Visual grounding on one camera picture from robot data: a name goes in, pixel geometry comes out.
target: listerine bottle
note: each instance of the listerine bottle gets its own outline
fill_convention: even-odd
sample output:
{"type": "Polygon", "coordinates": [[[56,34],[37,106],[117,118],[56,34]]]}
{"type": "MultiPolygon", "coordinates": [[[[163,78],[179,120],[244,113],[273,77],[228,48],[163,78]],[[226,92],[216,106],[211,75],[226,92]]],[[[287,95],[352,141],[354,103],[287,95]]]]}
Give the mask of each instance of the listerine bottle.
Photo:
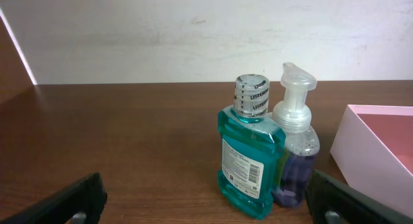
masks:
{"type": "Polygon", "coordinates": [[[317,80],[293,63],[284,63],[281,85],[284,101],[272,111],[272,119],[284,130],[285,154],[278,161],[282,174],[276,177],[272,195],[283,207],[296,207],[304,198],[312,166],[320,148],[316,132],[310,126],[311,111],[305,105],[307,91],[316,88],[317,80]]]}
{"type": "Polygon", "coordinates": [[[266,116],[270,81],[260,75],[236,79],[234,104],[218,114],[222,137],[219,188],[235,207],[263,219],[272,208],[271,188],[285,134],[266,116]]]}

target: teal liquid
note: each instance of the teal liquid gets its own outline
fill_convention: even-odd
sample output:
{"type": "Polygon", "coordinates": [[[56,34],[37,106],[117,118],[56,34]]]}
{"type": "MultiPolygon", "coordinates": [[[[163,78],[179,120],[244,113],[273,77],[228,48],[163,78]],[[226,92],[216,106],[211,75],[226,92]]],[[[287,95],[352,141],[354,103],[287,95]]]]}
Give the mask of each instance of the teal liquid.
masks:
{"type": "Polygon", "coordinates": [[[267,116],[261,118],[237,117],[232,105],[218,114],[218,131],[221,137],[240,154],[264,164],[259,197],[253,198],[238,190],[218,172],[218,183],[224,196],[238,209],[256,219],[265,218],[272,210],[271,188],[274,176],[282,173],[276,168],[283,154],[285,134],[267,116]]]}

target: brown table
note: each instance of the brown table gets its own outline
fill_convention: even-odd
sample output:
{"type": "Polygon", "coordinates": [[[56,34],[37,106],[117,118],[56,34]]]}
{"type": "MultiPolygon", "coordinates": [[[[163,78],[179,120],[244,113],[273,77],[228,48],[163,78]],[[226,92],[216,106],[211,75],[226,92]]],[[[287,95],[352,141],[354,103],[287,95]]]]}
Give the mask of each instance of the brown table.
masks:
{"type": "MultiPolygon", "coordinates": [[[[283,98],[273,82],[270,107],[283,98]]],[[[217,113],[233,83],[41,85],[0,105],[0,219],[91,172],[100,223],[309,223],[307,206],[253,220],[221,195],[217,113]]],[[[329,150],[347,104],[413,106],[413,81],[320,82],[307,97],[316,168],[344,181],[329,150]]]]}

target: white pump head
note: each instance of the white pump head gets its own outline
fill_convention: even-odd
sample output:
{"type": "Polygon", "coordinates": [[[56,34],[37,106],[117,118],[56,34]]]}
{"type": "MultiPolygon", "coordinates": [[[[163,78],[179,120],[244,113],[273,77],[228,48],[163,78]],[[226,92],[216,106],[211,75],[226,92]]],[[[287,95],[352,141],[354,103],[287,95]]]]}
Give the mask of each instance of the white pump head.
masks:
{"type": "Polygon", "coordinates": [[[307,91],[317,86],[317,80],[293,63],[283,64],[281,85],[285,87],[284,101],[272,111],[272,119],[285,131],[300,133],[310,127],[311,111],[305,105],[307,91]]]}

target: mouthwash bottle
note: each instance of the mouthwash bottle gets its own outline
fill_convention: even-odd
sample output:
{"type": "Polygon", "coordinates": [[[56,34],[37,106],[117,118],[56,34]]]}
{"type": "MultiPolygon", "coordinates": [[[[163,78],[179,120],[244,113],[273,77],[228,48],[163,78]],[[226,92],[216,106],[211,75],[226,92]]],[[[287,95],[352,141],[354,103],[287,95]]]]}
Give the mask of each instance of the mouthwash bottle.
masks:
{"type": "Polygon", "coordinates": [[[218,114],[222,137],[219,188],[229,202],[256,219],[265,218],[272,209],[271,188],[285,141],[284,132],[265,115],[269,86],[264,76],[239,76],[234,104],[218,114]]]}
{"type": "Polygon", "coordinates": [[[316,88],[317,80],[292,63],[284,63],[281,85],[285,87],[284,101],[272,111],[272,119],[284,130],[285,153],[277,168],[272,195],[282,207],[296,207],[304,198],[312,166],[320,149],[318,137],[310,126],[311,111],[305,105],[307,91],[316,88]]]}

